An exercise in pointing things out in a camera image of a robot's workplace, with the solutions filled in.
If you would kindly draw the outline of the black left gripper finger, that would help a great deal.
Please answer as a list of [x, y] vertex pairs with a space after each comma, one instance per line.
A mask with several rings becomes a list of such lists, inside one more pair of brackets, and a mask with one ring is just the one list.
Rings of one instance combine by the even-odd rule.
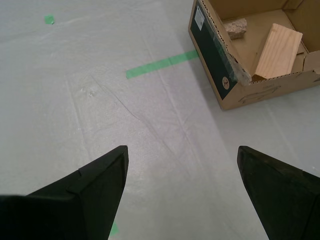
[[1, 195], [2, 240], [106, 240], [125, 189], [128, 147], [120, 145], [28, 195]]
[[270, 240], [320, 238], [320, 179], [248, 146], [237, 165], [248, 196]]

